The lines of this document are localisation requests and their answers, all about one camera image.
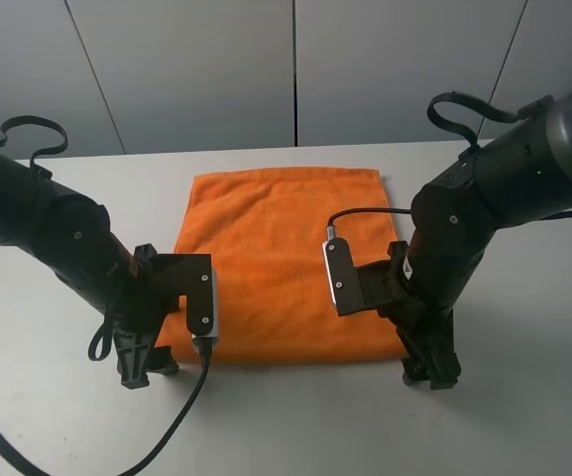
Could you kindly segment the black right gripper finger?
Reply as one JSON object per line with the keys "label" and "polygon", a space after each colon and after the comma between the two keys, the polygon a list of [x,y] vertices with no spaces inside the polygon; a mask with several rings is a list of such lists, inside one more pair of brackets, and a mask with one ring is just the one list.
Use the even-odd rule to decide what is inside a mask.
{"label": "black right gripper finger", "polygon": [[421,359],[407,356],[400,359],[402,364],[402,381],[406,386],[413,386],[427,380],[427,369]]}
{"label": "black right gripper finger", "polygon": [[449,390],[457,385],[461,365],[452,344],[421,345],[415,354],[418,382],[428,382],[431,390]]}

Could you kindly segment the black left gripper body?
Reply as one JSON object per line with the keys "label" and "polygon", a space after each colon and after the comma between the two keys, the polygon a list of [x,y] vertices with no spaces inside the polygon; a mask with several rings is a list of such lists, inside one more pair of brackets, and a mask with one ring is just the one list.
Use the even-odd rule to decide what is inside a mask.
{"label": "black left gripper body", "polygon": [[112,275],[109,316],[113,329],[155,346],[164,321],[174,310],[174,298],[159,275],[156,248],[147,243],[127,253]]}

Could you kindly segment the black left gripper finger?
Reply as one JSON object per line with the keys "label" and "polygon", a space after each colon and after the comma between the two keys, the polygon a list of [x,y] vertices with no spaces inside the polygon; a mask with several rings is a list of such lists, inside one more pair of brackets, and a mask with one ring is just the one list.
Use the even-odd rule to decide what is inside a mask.
{"label": "black left gripper finger", "polygon": [[137,390],[150,385],[147,366],[152,347],[152,334],[115,333],[117,369],[123,387]]}
{"label": "black left gripper finger", "polygon": [[178,365],[173,359],[172,349],[169,346],[153,348],[149,354],[146,371],[155,374],[175,374]]}

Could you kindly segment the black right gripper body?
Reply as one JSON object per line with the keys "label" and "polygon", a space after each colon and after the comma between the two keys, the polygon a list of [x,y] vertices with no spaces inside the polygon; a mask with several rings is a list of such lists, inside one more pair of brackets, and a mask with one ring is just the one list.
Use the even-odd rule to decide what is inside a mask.
{"label": "black right gripper body", "polygon": [[384,303],[379,316],[396,326],[410,357],[455,356],[453,310],[428,303],[411,288],[403,271],[407,250],[405,241],[389,245],[391,263],[384,277]]}

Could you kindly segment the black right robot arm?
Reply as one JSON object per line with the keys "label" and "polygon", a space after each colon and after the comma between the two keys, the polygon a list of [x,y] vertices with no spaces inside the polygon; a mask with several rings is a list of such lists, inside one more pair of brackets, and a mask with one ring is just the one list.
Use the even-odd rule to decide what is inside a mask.
{"label": "black right robot arm", "polygon": [[[508,130],[480,145],[469,127],[437,112],[441,103],[468,108]],[[406,351],[404,383],[444,390],[461,373],[453,308],[494,235],[572,208],[572,93],[508,112],[451,91],[437,95],[427,115],[468,147],[412,200],[414,231],[409,241],[390,245],[386,289],[388,316]]]}

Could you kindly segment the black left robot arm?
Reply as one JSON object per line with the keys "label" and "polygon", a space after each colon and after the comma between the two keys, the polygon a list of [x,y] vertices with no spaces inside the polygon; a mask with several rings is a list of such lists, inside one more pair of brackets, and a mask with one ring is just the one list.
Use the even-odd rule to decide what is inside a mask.
{"label": "black left robot arm", "polygon": [[157,252],[150,244],[128,251],[103,205],[37,165],[0,155],[0,246],[46,265],[102,314],[87,356],[101,361],[116,352],[124,387],[143,388],[151,373],[177,372],[170,348],[156,344],[171,304],[154,282]]}

